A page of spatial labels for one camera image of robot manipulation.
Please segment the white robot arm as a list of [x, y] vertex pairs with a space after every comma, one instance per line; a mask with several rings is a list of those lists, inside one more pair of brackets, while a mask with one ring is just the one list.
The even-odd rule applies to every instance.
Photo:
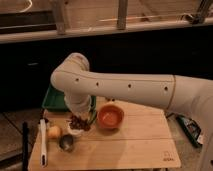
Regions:
[[193, 119], [203, 132], [196, 171], [213, 171], [213, 80], [180, 75], [92, 72], [88, 59], [72, 53], [52, 72], [52, 86], [74, 112], [88, 109], [91, 96], [156, 107]]

